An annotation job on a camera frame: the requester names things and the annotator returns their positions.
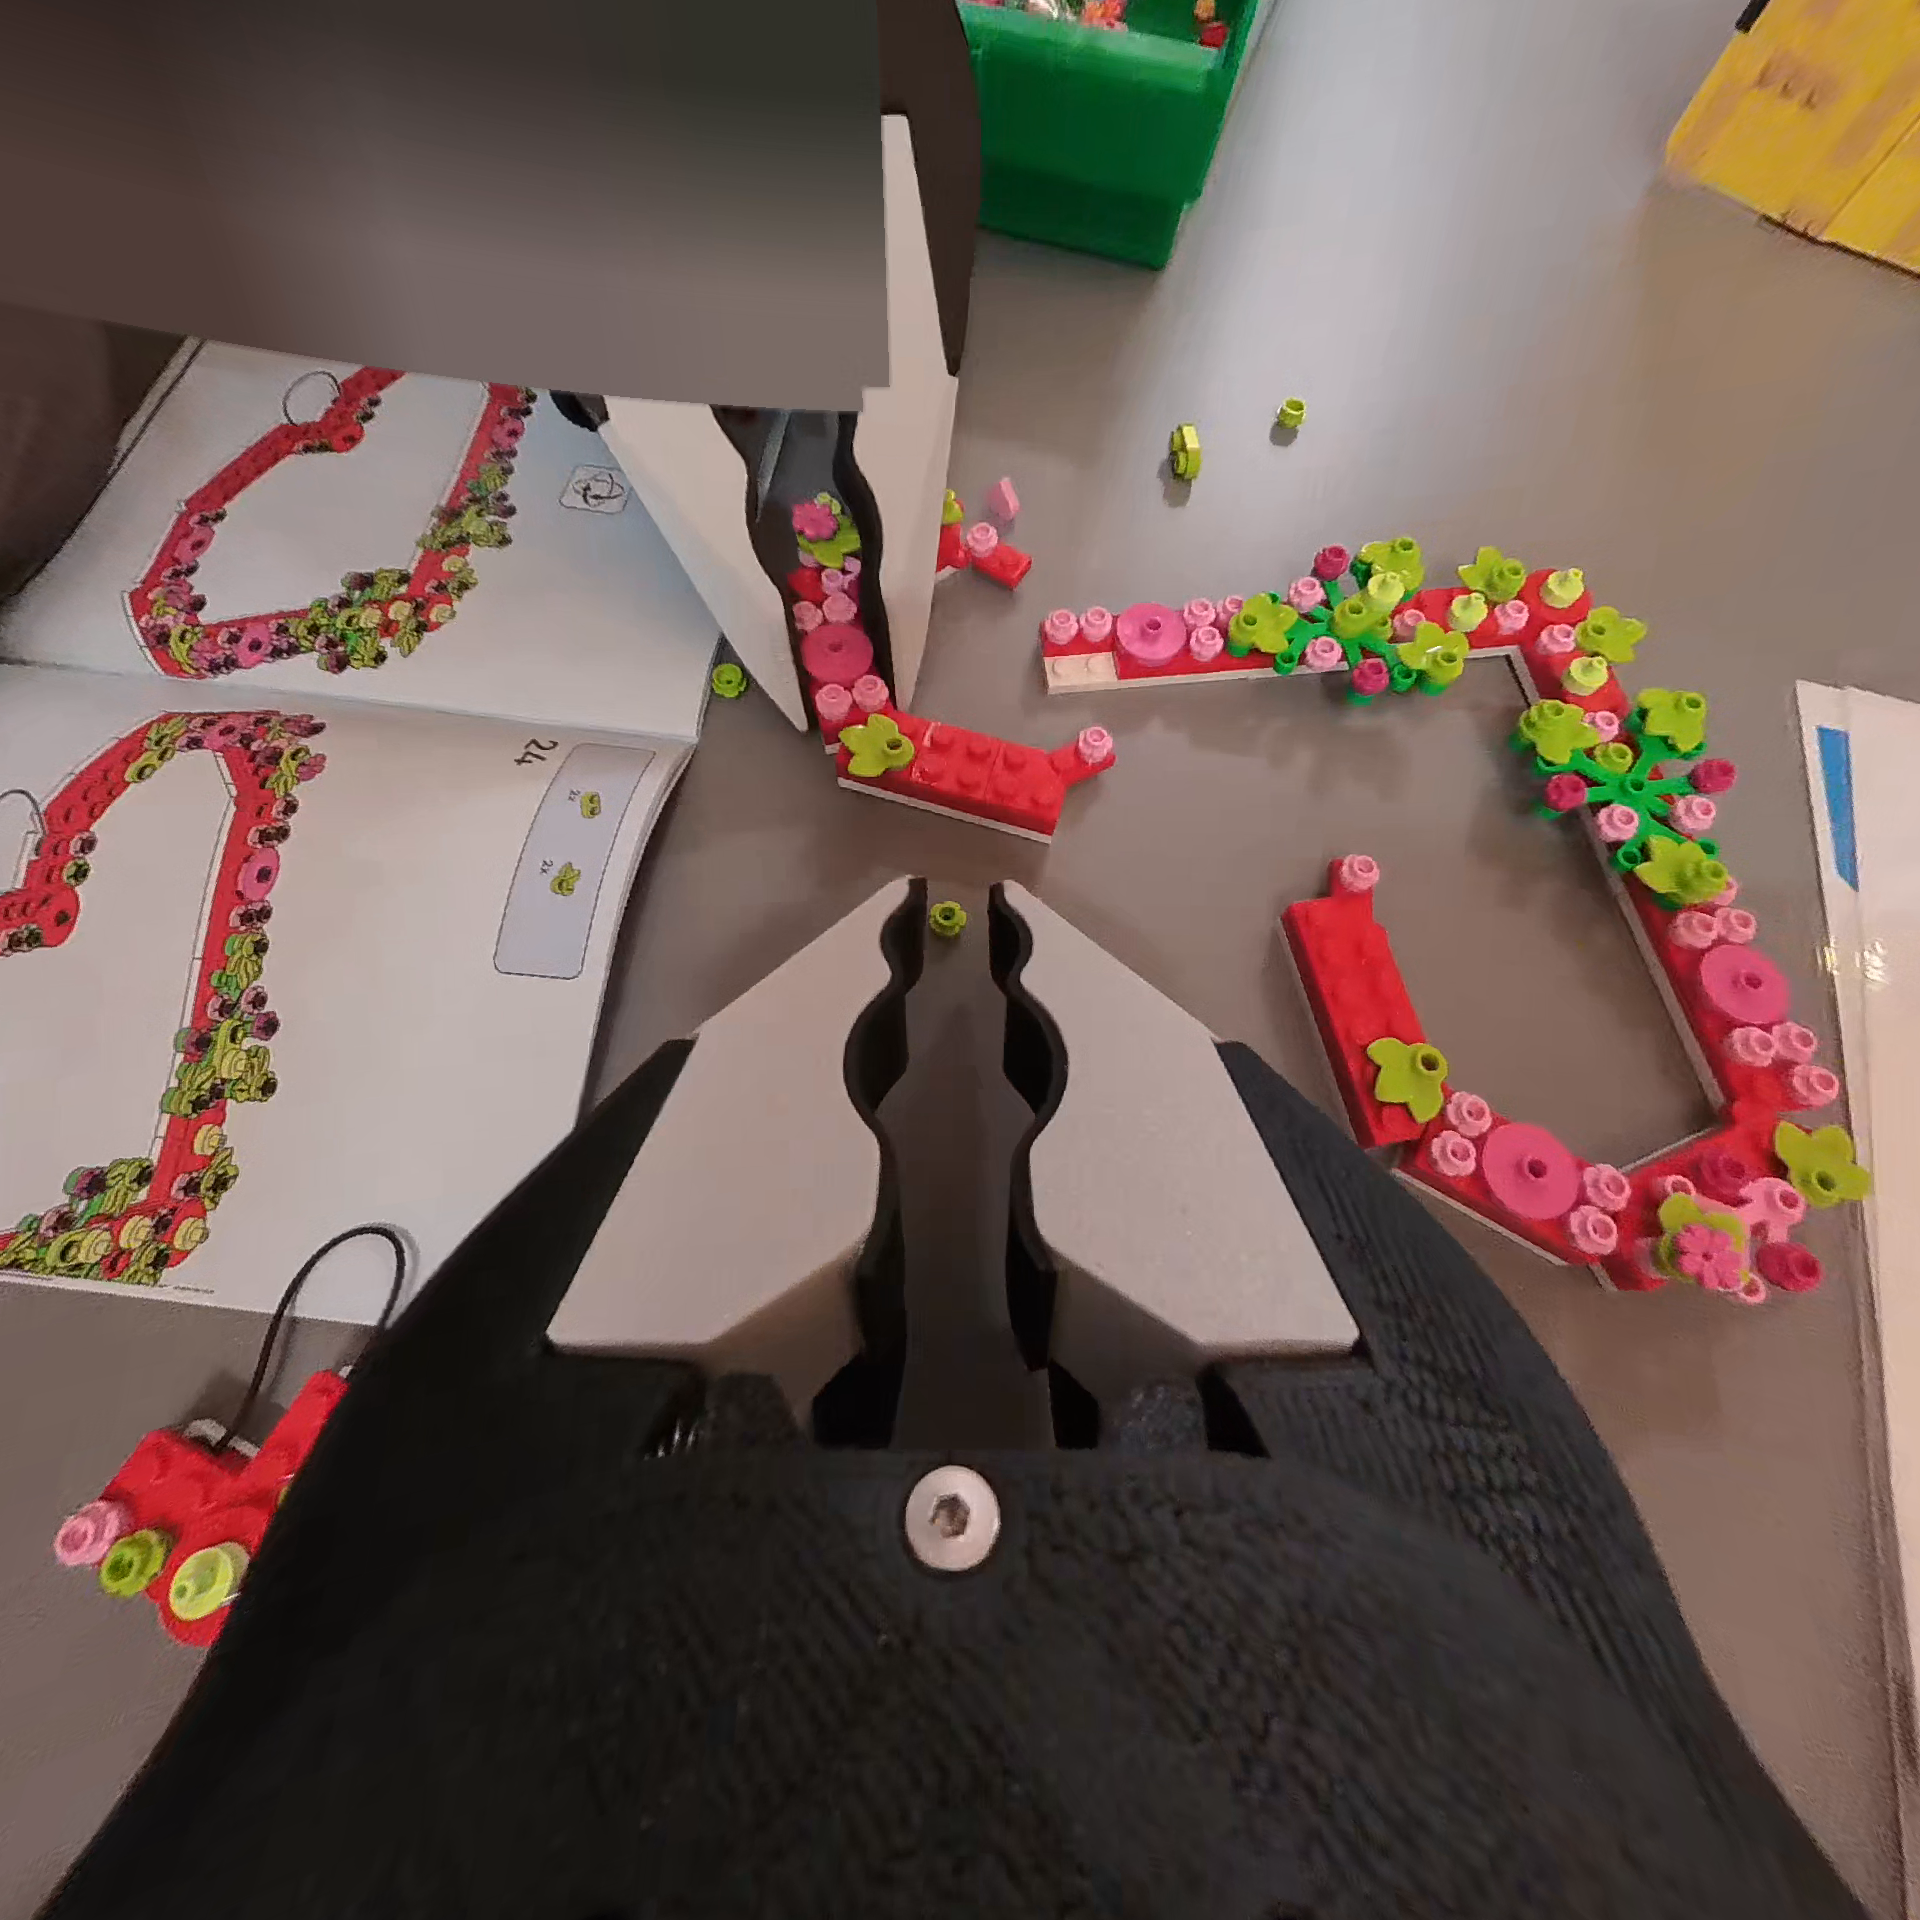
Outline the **short red lego segment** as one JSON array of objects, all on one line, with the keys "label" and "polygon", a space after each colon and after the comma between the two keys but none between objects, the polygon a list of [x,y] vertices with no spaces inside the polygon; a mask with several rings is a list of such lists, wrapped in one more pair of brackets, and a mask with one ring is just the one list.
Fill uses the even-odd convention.
[{"label": "short red lego segment", "polygon": [[791,508],[791,522],[798,564],[787,575],[787,612],[801,692],[837,780],[888,801],[1048,842],[1067,793],[1118,763],[1111,733],[1088,726],[1042,750],[905,712],[879,671],[875,641],[858,612],[863,575],[851,510],[819,492]]}]

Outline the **large lego heart assembly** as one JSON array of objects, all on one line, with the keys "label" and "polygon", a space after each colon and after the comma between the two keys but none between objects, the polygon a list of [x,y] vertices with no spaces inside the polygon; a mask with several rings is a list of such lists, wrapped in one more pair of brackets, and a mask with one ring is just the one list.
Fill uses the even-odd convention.
[{"label": "large lego heart assembly", "polygon": [[1709,701],[1623,682],[1644,638],[1577,566],[1484,545],[1431,569],[1401,536],[1329,545],[1276,590],[1055,608],[1039,656],[1049,692],[1320,677],[1352,706],[1438,696],[1473,659],[1503,659],[1524,698],[1508,745],[1536,814],[1598,854],[1712,1121],[1616,1165],[1470,1092],[1420,1026],[1362,854],[1331,859],[1318,895],[1278,916],[1345,1118],[1410,1185],[1549,1260],[1616,1290],[1681,1285],[1761,1306],[1818,1288],[1800,1229],[1869,1199],[1872,1178],[1828,1120],[1841,1077],[1795,1019],[1719,851],[1737,770],[1709,749]]}]

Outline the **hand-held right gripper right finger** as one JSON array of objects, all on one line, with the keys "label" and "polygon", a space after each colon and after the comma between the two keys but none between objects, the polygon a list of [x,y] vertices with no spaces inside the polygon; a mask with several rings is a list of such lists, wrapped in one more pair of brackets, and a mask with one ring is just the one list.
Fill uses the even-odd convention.
[{"label": "hand-held right gripper right finger", "polygon": [[1005,1306],[1055,1445],[1223,1362],[1350,1359],[1355,1318],[1213,1032],[1014,881],[990,888],[988,960],[1028,1109]]}]

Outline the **pile of loose lego pieces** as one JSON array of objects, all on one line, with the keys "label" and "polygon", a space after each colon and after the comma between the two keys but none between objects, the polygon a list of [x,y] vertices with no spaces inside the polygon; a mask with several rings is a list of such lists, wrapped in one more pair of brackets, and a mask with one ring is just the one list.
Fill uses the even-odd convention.
[{"label": "pile of loose lego pieces", "polygon": [[1009,8],[1100,33],[1222,49],[1257,1],[1005,1]]}]

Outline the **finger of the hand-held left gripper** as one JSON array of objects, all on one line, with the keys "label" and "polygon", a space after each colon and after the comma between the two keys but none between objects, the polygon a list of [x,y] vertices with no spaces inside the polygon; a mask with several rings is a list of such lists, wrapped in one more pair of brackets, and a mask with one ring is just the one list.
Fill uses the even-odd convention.
[{"label": "finger of the hand-held left gripper", "polygon": [[684,401],[608,401],[606,446],[691,580],[721,634],[801,731],[805,696],[780,566],[759,546],[789,411]]},{"label": "finger of the hand-held left gripper", "polygon": [[833,481],[859,539],[859,620],[900,703],[916,691],[939,569],[958,378],[947,371],[905,116],[881,117],[889,379],[840,415]]}]

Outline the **printed paper sheet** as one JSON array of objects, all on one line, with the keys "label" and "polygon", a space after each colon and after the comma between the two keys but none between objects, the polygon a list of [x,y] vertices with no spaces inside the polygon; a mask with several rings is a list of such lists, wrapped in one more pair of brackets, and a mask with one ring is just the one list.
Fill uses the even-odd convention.
[{"label": "printed paper sheet", "polygon": [[1918,706],[1798,682],[1819,895],[1863,1204],[1869,1424],[1885,1570],[1902,1906],[1918,1899]]}]

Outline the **lego instruction booklet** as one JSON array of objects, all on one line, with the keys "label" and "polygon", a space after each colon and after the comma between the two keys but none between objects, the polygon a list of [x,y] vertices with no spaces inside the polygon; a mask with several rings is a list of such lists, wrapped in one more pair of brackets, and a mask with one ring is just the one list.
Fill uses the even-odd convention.
[{"label": "lego instruction booklet", "polygon": [[550,397],[184,348],[3,606],[3,1280],[443,1260],[575,1123],[717,641]]}]

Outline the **yellow lego set box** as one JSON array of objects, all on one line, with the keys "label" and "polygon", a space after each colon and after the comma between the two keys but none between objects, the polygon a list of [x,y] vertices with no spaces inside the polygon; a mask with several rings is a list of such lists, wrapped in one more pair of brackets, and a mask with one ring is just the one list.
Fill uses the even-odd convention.
[{"label": "yellow lego set box", "polygon": [[1918,272],[1918,5],[1751,1],[1667,139],[1670,179]]}]

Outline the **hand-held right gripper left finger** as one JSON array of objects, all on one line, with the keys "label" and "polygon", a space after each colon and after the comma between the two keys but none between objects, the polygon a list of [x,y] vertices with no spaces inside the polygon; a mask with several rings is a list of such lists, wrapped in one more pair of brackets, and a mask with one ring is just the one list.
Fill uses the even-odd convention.
[{"label": "hand-held right gripper left finger", "polygon": [[898,877],[701,1025],[555,1348],[763,1375],[828,1443],[891,1438],[909,1324],[879,1109],[923,967],[925,879]]}]

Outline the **green storage bin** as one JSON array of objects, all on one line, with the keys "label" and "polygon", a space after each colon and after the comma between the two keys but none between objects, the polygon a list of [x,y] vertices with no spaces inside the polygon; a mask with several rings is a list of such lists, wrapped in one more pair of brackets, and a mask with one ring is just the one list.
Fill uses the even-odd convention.
[{"label": "green storage bin", "polygon": [[1162,269],[1197,202],[1271,3],[1222,49],[960,3],[981,125],[979,223]]}]

